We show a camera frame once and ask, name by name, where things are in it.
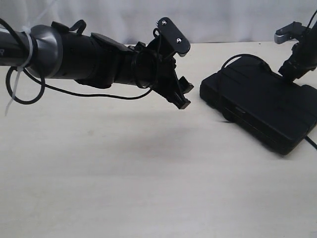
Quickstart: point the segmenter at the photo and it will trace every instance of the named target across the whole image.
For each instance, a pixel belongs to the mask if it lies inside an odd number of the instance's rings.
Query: table surface
[[[199,97],[201,81],[251,53],[274,71],[294,43],[193,44],[177,73],[196,87],[183,111],[155,93],[138,101],[47,90],[31,106],[0,87],[2,238],[317,237],[317,151],[280,157]],[[7,68],[2,67],[4,78]],[[317,72],[298,80],[317,87]],[[69,80],[48,83],[105,92]],[[18,95],[39,90],[25,76]],[[141,89],[114,85],[108,93]],[[317,141],[317,131],[310,134]]]

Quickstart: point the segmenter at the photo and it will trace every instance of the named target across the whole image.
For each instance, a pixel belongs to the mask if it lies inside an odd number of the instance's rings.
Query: black plastic housing
[[[206,78],[200,96],[281,155],[289,154],[317,123],[317,90],[285,83],[254,58],[241,57]]]

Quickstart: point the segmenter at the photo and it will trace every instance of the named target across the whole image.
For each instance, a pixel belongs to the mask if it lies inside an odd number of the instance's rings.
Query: white zip tie
[[[15,99],[15,95],[16,95],[16,91],[18,88],[18,83],[19,83],[21,72],[23,71],[25,66],[28,65],[28,63],[30,62],[30,60],[33,56],[33,41],[32,41],[31,36],[30,36],[31,27],[34,26],[35,24],[37,24],[37,22],[49,11],[49,9],[54,5],[54,3],[56,1],[58,1],[58,0],[52,0],[52,2],[44,9],[44,11],[42,11],[42,13],[32,22],[32,24],[28,23],[27,26],[22,27],[22,31],[25,32],[25,34],[28,38],[28,41],[29,41],[29,56],[26,59],[26,61],[21,66],[19,66],[17,68],[18,73],[17,73],[16,78],[15,78],[11,100],[9,101],[8,105],[5,108],[5,116],[7,116],[8,112],[9,112],[9,108]]]

